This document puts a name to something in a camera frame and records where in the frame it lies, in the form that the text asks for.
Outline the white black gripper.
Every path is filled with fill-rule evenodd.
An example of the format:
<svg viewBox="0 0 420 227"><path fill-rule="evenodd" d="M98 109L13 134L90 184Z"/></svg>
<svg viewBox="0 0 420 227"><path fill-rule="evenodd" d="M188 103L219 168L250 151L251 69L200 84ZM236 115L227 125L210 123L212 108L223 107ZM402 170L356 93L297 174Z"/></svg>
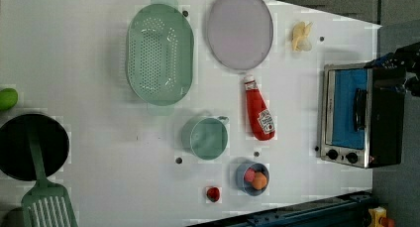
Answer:
<svg viewBox="0 0 420 227"><path fill-rule="evenodd" d="M419 43L397 49L365 64L373 72L373 87L419 96Z"/></svg>

